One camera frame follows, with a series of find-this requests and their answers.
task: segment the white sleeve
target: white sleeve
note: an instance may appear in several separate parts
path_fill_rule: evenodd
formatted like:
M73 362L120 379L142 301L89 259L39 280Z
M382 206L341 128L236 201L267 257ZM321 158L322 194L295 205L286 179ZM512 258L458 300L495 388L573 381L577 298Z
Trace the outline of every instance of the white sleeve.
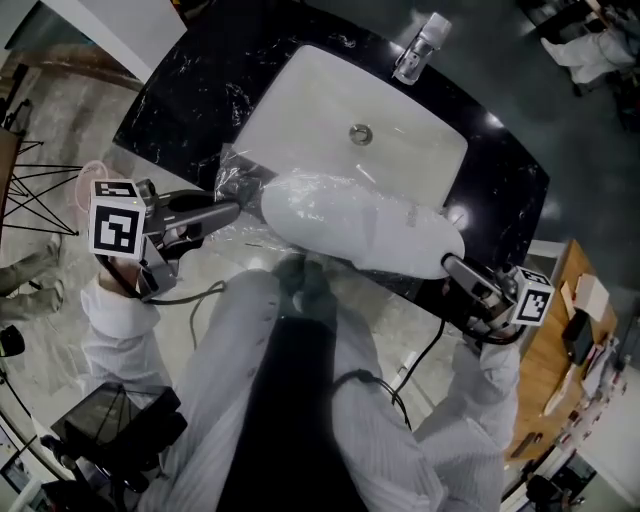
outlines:
M480 358L456 347L449 394L415 431L421 449L448 488L447 512L498 510L503 451L518 412L520 353L485 345Z
M82 342L89 375L79 384L86 396L104 382L170 386L153 328L154 306L105 290L94 278L81 294L91 327Z

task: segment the black cable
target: black cable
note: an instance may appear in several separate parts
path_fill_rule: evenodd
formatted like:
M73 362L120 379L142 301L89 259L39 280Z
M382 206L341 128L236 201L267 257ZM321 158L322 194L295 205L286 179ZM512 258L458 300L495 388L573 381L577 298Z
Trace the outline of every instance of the black cable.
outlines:
M440 327L438 328L438 333L436 334L435 338L433 338L433 340L431 340L431 343L429 343L429 345L427 345L427 348L425 348L422 351L422 353L418 356L418 359L416 359L414 361L414 363L411 365L411 368L409 368L407 370L407 374L404 376L404 379L402 379L402 382L400 383L400 385L394 391L393 399L391 400L392 404L395 404L397 400L400 400L400 395L399 395L400 391L402 390L403 387L405 387L407 382L409 382L409 379L411 378L411 375L413 375L413 372L415 371L415 369L420 364L420 361L422 361L424 359L424 356L426 356L431 351L431 349L435 346L435 344L438 342L438 340L442 337L442 333L444 332L444 325L445 324L446 324L446 322L445 322L444 318L442 320L440 320Z
M506 345L511 345L512 343L515 343L516 341L518 341L526 328L527 328L526 325L520 326L520 328L515 332L515 334L512 334L507 338L494 338L493 336L491 336L493 331L486 332L485 334L480 334L478 332L472 331L471 329L467 329L467 328L462 328L460 329L460 331L462 332L462 334L466 334L467 336L470 336L471 338L475 339L479 343L486 343L487 345L506 346Z
M220 292L223 292L226 289L226 283L224 281L218 281L217 283L212 284L209 289L207 290L207 292L210 292L211 290L213 290L214 288L216 288L220 283L222 283L223 288L221 290L219 290ZM198 308L200 308L202 302L204 301L204 299L207 298L207 295L205 295L204 297L198 299L198 302L196 303L196 305L193 307L193 310L191 311L191 314L189 315L189 331L191 332L191 341L193 341L193 350L195 350L196 348L198 348L198 341L196 340L196 329L193 326L193 322L196 318L196 313L198 312Z
M107 256L96 254L96 258L98 259L100 264L107 270L107 272L111 274L111 277L113 277L116 280L116 282L122 287L122 289L125 292L127 292L127 294L130 297L133 297L134 299L142 300L142 295L138 293L138 291L131 285L131 283L129 283L129 281L127 281L124 277L122 277L122 274L118 272L118 269L116 269L113 266L113 264L109 261L109 258ZM175 299L175 300L150 299L145 301L145 304L152 304L154 306L176 306L180 304L189 304L190 302L204 299L209 295L222 293L226 290L226 288L227 288L227 285L224 281L217 281L207 291L198 293L196 295L192 295L191 297L185 297L183 299Z
M515 334L512 334L507 338L493 338L492 336L489 336L490 333L487 333L487 335L478 338L478 341L480 343L486 343L487 345L498 345L504 347L518 341L526 328L526 325L521 325L520 328L515 332Z
M389 384L387 384L384 380L382 380L379 377L374 376L370 371L368 370L363 370L363 369L359 369L359 370L353 370L351 372L347 372L344 375L341 375L334 383L331 389L331 396L335 395L337 393L337 391L342 387L342 385L345 382L350 381L351 379L358 379L360 382L363 382L365 384L379 384L382 388L384 388L392 397L395 395L393 388L391 386L389 386ZM409 428L409 430L412 430L411 428L411 422L409 421L409 415L407 414L407 409L404 406L404 402L402 401L402 398L397 397L398 398L398 405L400 406L400 410L402 411L402 414L404 415L404 422L407 425L407 427Z
M24 412L27 413L27 416L29 416L29 418L31 418L31 413L29 412L29 409L27 409L27 406L24 405L24 402L22 400L20 400L20 397L18 396L18 393L16 393L16 390L13 389L13 386L9 382L9 376L7 375L7 373L5 371L0 370L0 378L2 380L4 380L4 383L8 386L9 391L11 391L13 393L13 396L16 398L16 400L20 404L20 407L22 407Z

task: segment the black marble countertop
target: black marble countertop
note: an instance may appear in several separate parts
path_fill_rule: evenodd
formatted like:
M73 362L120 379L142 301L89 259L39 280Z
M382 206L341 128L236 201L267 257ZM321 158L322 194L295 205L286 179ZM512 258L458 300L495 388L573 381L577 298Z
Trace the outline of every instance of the black marble countertop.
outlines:
M291 0L217 0L156 69L114 141L212 190L222 145L235 140L303 44L387 81L457 130L469 147L445 205L466 212L461 234L467 255L491 268L524 261L549 185L533 157L498 119L430 66L413 86L392 80L396 45ZM411 282L394 291L415 300L422 281Z

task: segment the sink drain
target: sink drain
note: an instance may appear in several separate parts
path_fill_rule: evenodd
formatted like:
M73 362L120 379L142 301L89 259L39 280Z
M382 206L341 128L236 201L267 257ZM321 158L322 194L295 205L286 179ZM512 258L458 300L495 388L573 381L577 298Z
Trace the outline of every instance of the sink drain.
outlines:
M354 124L349 128L349 138L356 146L368 146L373 140L373 132L366 124Z

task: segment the floor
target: floor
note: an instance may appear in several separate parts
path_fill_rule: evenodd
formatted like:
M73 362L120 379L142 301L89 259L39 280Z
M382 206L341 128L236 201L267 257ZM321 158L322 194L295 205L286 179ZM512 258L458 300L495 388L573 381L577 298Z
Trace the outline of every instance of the floor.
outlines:
M155 167L111 144L111 138L135 93L95 80L48 72L31 75L21 93L28 94L34 109L29 117L28 139L44 140L41 148L29 151L21 163L80 163L102 159L108 167L135 180L150 178L159 192L190 188L180 178ZM19 174L29 174L22 169ZM59 176L34 178L34 191L61 180ZM56 277L65 285L62 309L29 323L17 323L27 349L23 355L3 360L9 379L20 397L43 425L51 425L79 400L75 379L87 371L81 340L88 323L80 304L80 290L98 270L87 251L86 216L75 204L75 182L61 186L45 196L45 203L80 230L80 236L64 237L59 269L42 278L43 284ZM46 227L29 212L16 212L12 223ZM49 235L5 228L0 245L0 265L8 265L46 243ZM181 260L181 282L172 292L187 296L202 291L219 279L229 279L247 268L271 269L284 256L286 248L255 229L255 222L242 217L237 223L207 240L205 247L188 253ZM412 351L421 351L439 326L439 319L414 306L350 269L338 264L327 266L332 288L347 306L359 311L368 321L379 351L384 377L391 382ZM21 289L28 293L28 286ZM196 316L196 333L202 335L215 298L205 301ZM156 329L163 359L172 378L176 378L193 352L188 317L192 305L161 310ZM446 394L451 374L453 347L457 333L448 327L442 340L417 370L415 383L404 394L409 416L417 426L431 412L433 404ZM0 393L0 404L19 415L16 404Z
M551 177L536 232L576 238L609 288L623 334L640 307L640 136L606 87L578 98L514 0L307 0L406 45L437 11L453 23L432 59L496 115Z

